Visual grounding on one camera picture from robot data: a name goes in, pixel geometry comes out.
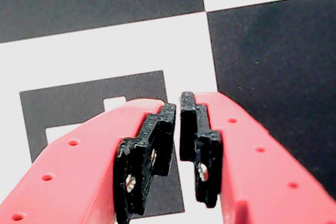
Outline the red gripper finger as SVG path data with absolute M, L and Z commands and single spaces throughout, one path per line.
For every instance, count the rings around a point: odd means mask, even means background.
M 1 223 L 128 223 L 167 176 L 176 106 L 135 99 L 53 141 L 1 204 Z
M 224 223 L 335 223 L 335 200 L 269 131 L 219 92 L 183 92 L 180 159 Z

